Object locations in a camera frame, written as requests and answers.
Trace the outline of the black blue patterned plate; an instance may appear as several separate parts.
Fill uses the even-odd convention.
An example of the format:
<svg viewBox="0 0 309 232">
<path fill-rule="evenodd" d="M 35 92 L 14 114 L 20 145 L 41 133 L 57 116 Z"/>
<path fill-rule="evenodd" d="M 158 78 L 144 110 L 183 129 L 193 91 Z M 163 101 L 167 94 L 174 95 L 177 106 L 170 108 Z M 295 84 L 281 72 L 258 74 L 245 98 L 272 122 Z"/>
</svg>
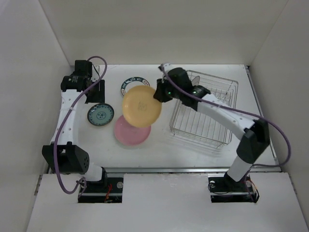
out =
<svg viewBox="0 0 309 232">
<path fill-rule="evenodd" d="M 106 103 L 98 103 L 92 106 L 87 113 L 90 124 L 102 127 L 108 125 L 114 118 L 114 109 Z"/>
</svg>

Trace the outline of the yellow bear plate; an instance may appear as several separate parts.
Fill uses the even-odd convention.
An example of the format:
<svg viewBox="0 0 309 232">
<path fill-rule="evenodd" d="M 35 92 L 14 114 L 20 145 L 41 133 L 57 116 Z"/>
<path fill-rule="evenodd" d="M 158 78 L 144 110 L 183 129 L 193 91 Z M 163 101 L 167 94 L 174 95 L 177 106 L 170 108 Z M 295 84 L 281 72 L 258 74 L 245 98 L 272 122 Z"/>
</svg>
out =
<svg viewBox="0 0 309 232">
<path fill-rule="evenodd" d="M 155 89 L 135 86 L 123 97 L 122 112 L 125 120 L 134 127 L 146 128 L 159 118 L 162 103 L 154 98 Z"/>
</svg>

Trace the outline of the brown plate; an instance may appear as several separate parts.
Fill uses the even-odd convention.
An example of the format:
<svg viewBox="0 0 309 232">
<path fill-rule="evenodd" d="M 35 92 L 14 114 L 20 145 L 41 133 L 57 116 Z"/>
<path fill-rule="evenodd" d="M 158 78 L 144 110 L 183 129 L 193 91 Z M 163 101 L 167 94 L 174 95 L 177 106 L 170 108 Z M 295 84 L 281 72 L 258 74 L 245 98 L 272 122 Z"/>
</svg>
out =
<svg viewBox="0 0 309 232">
<path fill-rule="evenodd" d="M 122 97 L 125 96 L 125 94 L 133 87 L 135 86 L 150 86 L 150 83 L 148 80 L 146 80 L 143 77 L 131 77 L 126 79 L 120 87 L 120 92 Z"/>
</svg>

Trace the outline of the metal wire dish rack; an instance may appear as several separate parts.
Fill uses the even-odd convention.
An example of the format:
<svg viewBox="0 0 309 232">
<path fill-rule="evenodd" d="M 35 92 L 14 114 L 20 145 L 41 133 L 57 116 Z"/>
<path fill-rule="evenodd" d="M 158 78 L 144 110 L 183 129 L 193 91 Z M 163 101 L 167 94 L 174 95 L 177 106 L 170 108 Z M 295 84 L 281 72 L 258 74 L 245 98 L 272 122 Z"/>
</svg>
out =
<svg viewBox="0 0 309 232">
<path fill-rule="evenodd" d="M 200 76 L 199 85 L 207 88 L 228 107 L 236 107 L 239 83 L 236 80 L 218 77 L 193 70 L 187 71 L 190 80 Z M 232 140 L 232 132 L 210 116 L 194 111 L 176 100 L 169 123 L 174 136 L 211 147 L 227 145 Z"/>
</svg>

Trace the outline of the pink plate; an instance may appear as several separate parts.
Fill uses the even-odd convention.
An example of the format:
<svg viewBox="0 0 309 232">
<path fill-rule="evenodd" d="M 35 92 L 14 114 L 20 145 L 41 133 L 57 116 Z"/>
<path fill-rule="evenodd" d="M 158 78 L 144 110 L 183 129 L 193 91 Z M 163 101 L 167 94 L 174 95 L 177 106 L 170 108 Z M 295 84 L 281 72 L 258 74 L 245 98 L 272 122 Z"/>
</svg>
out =
<svg viewBox="0 0 309 232">
<path fill-rule="evenodd" d="M 114 126 L 115 138 L 125 146 L 136 146 L 142 144 L 151 133 L 151 126 L 137 128 L 130 125 L 121 115 Z"/>
</svg>

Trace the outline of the beige plate with line pattern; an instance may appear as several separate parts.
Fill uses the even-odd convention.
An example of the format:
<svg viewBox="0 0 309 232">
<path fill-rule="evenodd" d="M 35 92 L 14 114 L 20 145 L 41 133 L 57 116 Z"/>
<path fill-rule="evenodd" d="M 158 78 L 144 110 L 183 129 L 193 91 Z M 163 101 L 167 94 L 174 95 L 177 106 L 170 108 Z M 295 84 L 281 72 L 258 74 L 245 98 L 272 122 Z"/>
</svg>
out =
<svg viewBox="0 0 309 232">
<path fill-rule="evenodd" d="M 192 80 L 192 85 L 193 86 L 198 86 L 199 85 L 199 81 L 200 81 L 200 76 L 194 77 L 193 80 Z"/>
</svg>

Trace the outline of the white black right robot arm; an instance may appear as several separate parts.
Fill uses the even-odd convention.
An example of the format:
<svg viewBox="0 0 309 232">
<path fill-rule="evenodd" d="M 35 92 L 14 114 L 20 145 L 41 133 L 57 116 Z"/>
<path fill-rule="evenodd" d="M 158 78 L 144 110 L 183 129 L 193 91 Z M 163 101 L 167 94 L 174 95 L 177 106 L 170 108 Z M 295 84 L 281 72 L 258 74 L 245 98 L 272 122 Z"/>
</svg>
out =
<svg viewBox="0 0 309 232">
<path fill-rule="evenodd" d="M 178 99 L 183 105 L 222 124 L 239 139 L 237 156 L 224 177 L 224 186 L 235 190 L 270 145 L 268 123 L 257 116 L 246 117 L 228 107 L 207 88 L 194 86 L 185 69 L 174 68 L 168 63 L 158 68 L 163 76 L 156 81 L 154 99 L 161 103 Z"/>
</svg>

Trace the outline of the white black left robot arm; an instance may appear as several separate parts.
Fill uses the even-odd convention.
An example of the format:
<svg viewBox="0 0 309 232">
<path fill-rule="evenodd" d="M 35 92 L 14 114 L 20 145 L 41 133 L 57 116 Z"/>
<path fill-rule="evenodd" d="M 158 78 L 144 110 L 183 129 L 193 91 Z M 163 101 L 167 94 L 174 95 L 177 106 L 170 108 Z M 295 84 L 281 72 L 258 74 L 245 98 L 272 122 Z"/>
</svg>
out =
<svg viewBox="0 0 309 232">
<path fill-rule="evenodd" d="M 63 174 L 79 174 L 101 192 L 108 186 L 105 170 L 90 161 L 89 154 L 79 146 L 78 135 L 84 105 L 105 102 L 105 81 L 102 76 L 94 81 L 92 70 L 90 59 L 76 60 L 73 73 L 63 77 L 56 131 L 50 144 L 42 147 L 42 155 L 58 179 Z"/>
</svg>

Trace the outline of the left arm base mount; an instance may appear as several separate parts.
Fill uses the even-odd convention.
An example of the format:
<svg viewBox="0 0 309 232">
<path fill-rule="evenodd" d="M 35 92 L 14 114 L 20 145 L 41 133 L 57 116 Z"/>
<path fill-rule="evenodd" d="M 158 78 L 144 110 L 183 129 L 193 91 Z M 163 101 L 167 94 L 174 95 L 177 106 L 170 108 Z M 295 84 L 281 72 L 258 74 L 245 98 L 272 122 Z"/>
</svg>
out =
<svg viewBox="0 0 309 232">
<path fill-rule="evenodd" d="M 124 175 L 103 171 L 100 181 L 87 181 L 80 189 L 78 203 L 122 203 Z"/>
</svg>

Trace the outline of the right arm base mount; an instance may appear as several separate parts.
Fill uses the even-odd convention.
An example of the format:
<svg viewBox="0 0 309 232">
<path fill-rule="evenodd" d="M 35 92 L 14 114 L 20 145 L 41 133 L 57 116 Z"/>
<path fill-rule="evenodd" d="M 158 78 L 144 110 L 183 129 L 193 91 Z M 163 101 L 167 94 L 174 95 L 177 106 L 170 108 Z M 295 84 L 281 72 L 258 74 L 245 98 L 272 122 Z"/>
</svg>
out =
<svg viewBox="0 0 309 232">
<path fill-rule="evenodd" d="M 212 203 L 257 203 L 260 194 L 247 175 L 239 182 L 228 176 L 208 177 L 208 190 Z"/>
</svg>

